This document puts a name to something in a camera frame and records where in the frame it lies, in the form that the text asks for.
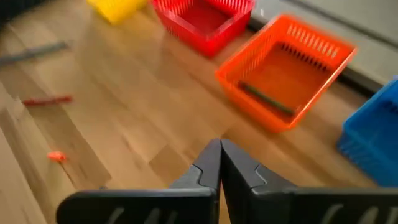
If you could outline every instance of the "orange object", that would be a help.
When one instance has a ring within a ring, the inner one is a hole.
[[[50,105],[57,103],[69,103],[73,100],[71,96],[58,96],[53,98],[44,98],[44,99],[28,99],[24,100],[23,104],[25,106],[39,106],[39,105]]]
[[[293,128],[345,68],[355,47],[298,19],[268,23],[216,72],[231,101],[272,132]],[[257,100],[244,82],[295,111],[293,116]]]
[[[65,159],[67,159],[66,155],[63,152],[60,151],[53,151],[53,152],[49,152],[47,154],[47,158],[53,160],[53,161],[57,161],[57,162],[62,162]]]

